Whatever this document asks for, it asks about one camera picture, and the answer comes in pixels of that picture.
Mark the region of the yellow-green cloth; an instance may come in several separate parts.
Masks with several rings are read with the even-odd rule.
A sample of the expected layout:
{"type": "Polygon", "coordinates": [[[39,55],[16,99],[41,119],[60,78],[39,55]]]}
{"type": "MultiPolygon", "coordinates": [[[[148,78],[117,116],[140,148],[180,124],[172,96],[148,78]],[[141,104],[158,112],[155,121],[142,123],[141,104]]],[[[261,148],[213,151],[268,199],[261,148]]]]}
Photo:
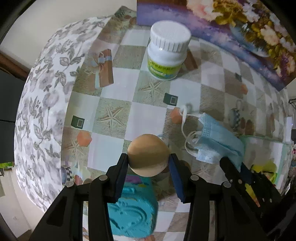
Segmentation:
{"type": "Polygon", "coordinates": [[[275,184],[277,166],[272,161],[268,161],[263,166],[253,164],[251,170],[256,173],[263,173],[272,184],[275,184]]]}

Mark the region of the beige wooden egg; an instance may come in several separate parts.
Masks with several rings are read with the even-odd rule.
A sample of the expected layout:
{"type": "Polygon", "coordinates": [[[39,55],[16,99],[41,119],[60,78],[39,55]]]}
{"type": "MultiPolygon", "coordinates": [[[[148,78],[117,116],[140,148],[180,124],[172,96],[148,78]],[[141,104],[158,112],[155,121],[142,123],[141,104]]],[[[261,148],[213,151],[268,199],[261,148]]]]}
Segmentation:
{"type": "Polygon", "coordinates": [[[154,177],[167,166],[171,151],[159,137],[143,134],[135,138],[127,149],[131,170],[142,177],[154,177]]]}

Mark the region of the teal rimmed white tray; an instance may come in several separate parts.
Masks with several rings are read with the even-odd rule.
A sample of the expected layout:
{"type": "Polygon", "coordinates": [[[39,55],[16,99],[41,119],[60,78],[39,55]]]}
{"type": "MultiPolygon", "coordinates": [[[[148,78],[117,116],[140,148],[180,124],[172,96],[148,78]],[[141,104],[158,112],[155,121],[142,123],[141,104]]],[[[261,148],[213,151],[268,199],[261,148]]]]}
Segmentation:
{"type": "Polygon", "coordinates": [[[241,136],[239,139],[244,144],[245,166],[251,169],[253,164],[263,166],[272,161],[277,166],[274,185],[280,193],[283,192],[292,161],[292,145],[255,136],[241,136]]]}

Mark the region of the blue face mask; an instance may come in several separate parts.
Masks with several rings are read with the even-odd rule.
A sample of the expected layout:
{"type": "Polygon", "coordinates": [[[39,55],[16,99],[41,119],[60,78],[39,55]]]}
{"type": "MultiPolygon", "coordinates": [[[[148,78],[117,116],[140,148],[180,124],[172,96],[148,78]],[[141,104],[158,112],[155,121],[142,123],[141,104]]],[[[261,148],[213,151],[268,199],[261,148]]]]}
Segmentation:
{"type": "Polygon", "coordinates": [[[181,132],[185,138],[186,151],[196,160],[217,164],[223,157],[229,158],[237,170],[240,170],[244,158],[244,145],[239,138],[206,113],[189,114],[187,106],[181,107],[181,132]],[[197,119],[196,130],[185,134],[184,125],[187,117],[197,119]]]}

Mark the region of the teal plastic toy box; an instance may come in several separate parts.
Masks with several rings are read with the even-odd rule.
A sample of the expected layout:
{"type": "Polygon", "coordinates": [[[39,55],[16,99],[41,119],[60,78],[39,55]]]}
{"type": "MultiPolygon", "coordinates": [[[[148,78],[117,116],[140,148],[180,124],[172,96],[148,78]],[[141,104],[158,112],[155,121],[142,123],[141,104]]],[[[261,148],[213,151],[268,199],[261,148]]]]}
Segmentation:
{"type": "Polygon", "coordinates": [[[149,177],[127,175],[121,197],[108,204],[114,235],[145,238],[154,232],[158,201],[149,177]]]}

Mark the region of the flower painting canvas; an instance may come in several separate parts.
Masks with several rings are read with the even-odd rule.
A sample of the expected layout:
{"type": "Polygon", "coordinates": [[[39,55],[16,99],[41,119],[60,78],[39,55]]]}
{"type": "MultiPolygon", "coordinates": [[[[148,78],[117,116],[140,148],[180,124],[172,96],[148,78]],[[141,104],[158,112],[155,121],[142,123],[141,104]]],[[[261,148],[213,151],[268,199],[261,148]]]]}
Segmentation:
{"type": "Polygon", "coordinates": [[[277,90],[295,79],[295,25],[285,1],[137,1],[137,23],[184,24],[247,63],[277,90]]]}

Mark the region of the white pill bottle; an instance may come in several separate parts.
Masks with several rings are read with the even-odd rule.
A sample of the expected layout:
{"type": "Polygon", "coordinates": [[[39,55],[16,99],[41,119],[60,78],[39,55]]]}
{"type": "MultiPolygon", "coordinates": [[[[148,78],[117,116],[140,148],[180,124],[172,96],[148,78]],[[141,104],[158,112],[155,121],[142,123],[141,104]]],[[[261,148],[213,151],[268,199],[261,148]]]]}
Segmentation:
{"type": "Polygon", "coordinates": [[[147,68],[160,80],[172,80],[187,57],[190,30],[183,24],[162,20],[151,27],[147,47],[147,68]]]}

